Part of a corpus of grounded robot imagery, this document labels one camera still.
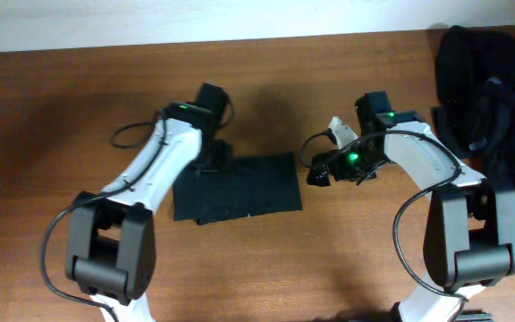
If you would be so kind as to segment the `black t-shirt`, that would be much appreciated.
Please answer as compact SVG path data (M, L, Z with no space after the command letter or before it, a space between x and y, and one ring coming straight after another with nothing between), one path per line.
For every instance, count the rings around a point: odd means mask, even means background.
M302 209L294 155L236 157L223 171L181 173L173 185L173 219L207 225Z

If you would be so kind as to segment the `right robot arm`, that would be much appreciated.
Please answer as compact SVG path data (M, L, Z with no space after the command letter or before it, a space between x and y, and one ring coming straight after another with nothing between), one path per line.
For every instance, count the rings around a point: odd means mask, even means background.
M334 149L302 164L307 182L362 183L383 165L398 165L418 186L393 219L393 246L414 291L393 304L386 321L490 321L483 310L467 311L474 295L515 274L515 190L468 167L436 138L416 112L395 112L385 92L355 103L361 132L334 117L322 132ZM418 276L401 250L399 227L405 211L427 198L423 243L426 273Z

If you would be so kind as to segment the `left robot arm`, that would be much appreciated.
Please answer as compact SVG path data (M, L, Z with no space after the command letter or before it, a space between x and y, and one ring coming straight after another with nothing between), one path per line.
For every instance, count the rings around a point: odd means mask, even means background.
M204 83L194 101L160 109L130 165L98 194L83 191L74 200L65 274L105 320L151 320L154 216L183 170L212 160L230 102L222 88Z

